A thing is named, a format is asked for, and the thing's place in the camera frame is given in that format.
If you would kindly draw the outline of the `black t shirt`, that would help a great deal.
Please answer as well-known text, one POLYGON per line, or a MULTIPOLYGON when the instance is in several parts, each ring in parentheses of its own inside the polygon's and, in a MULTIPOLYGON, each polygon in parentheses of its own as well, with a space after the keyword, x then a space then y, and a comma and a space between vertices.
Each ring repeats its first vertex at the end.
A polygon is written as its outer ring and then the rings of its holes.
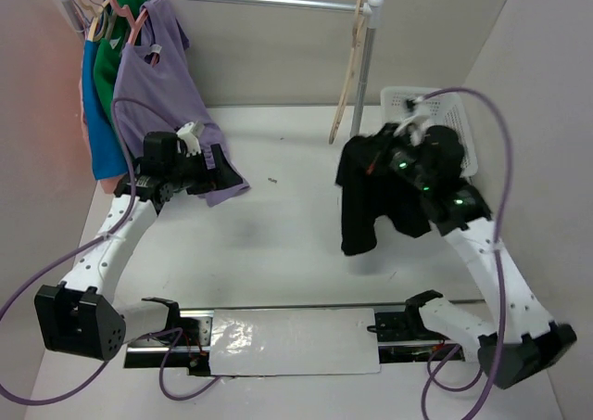
POLYGON ((375 152, 371 135, 352 137, 343 147, 335 184, 342 191, 341 250, 351 257, 371 251, 377 245, 376 219, 385 216, 397 232, 418 238, 431 230, 426 210, 441 205, 451 194, 428 196, 406 193, 402 188, 373 190, 370 186, 370 164, 375 152))

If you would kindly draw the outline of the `beige wooden hanger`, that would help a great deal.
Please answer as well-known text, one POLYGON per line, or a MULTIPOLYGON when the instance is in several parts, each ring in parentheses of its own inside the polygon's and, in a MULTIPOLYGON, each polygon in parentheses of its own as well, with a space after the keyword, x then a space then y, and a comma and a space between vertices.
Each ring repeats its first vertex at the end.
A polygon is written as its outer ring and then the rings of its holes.
POLYGON ((329 132, 328 136, 328 144, 332 145, 334 140, 337 136, 337 132, 339 130, 339 126, 343 119, 343 115, 347 106, 349 92, 351 89, 351 84, 353 82, 353 78, 356 72, 356 63, 358 58, 358 52, 360 47, 360 38, 362 33, 362 28, 364 25, 364 16, 363 16, 363 0, 356 1, 355 7, 355 15, 354 21, 352 26, 351 32, 351 42, 350 42, 350 51, 348 56, 348 63, 346 69, 345 80, 342 86, 341 94, 338 99, 337 107, 334 114, 333 123, 329 132))

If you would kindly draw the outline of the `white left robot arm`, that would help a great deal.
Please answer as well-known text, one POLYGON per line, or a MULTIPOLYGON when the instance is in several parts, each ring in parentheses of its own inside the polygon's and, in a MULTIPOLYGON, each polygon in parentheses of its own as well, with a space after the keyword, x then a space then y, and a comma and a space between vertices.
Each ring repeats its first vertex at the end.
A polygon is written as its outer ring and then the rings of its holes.
POLYGON ((203 130, 202 124, 189 122, 175 134, 145 137, 145 155, 120 179, 95 243, 58 285, 43 285, 35 295, 47 349, 107 362, 137 338, 151 334, 170 345, 182 336, 178 303, 146 297, 121 305, 115 291, 164 205, 179 192, 212 189, 214 172, 199 145, 203 130))

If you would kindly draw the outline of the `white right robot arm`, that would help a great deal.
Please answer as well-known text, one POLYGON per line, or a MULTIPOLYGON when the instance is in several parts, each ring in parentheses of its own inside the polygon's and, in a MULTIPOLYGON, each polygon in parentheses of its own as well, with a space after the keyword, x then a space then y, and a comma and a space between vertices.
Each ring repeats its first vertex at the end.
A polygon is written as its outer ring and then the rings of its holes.
POLYGON ((370 172, 392 172, 419 192, 426 218, 462 259, 494 319, 488 323, 427 290, 405 302, 408 334, 433 332, 457 342, 501 389, 555 364, 576 333, 538 301, 500 238, 501 211, 462 177, 458 134, 436 125, 416 137, 403 124, 387 123, 372 140, 379 152, 370 172))

